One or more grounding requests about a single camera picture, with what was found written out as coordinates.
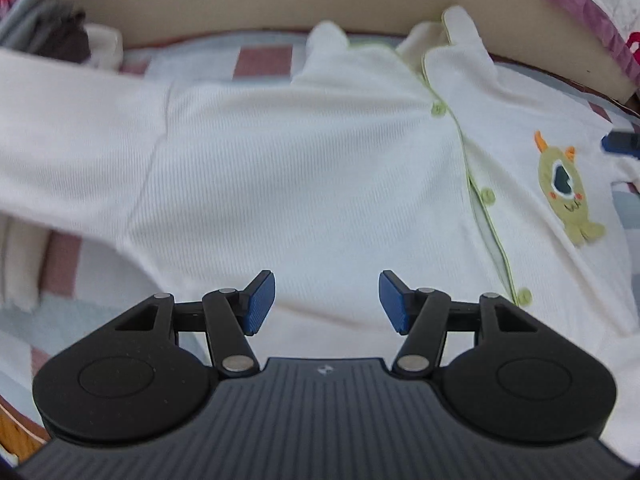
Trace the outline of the dark folded clothes pile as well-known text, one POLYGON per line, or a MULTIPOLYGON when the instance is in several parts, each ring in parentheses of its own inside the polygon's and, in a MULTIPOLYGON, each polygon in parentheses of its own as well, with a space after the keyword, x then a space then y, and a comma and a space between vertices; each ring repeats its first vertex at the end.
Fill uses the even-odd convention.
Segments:
POLYGON ((1 47, 113 72, 124 60, 121 32, 63 0, 15 0, 1 15, 1 47))

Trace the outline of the beige mattress side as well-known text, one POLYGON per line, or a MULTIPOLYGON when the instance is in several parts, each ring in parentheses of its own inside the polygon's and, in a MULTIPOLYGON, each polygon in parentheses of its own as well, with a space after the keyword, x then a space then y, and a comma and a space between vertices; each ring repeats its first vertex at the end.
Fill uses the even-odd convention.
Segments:
POLYGON ((617 101, 636 91, 601 40, 552 0, 73 0, 130 46, 245 29, 307 30, 331 20, 349 32, 403 35, 458 4, 488 50, 584 84, 617 101))

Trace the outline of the wooden bed frame edge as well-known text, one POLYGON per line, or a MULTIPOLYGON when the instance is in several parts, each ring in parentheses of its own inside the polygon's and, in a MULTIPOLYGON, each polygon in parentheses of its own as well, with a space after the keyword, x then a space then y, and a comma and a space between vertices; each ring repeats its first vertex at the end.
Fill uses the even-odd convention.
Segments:
POLYGON ((30 393, 1 397, 1 452, 19 465, 51 440, 30 393))

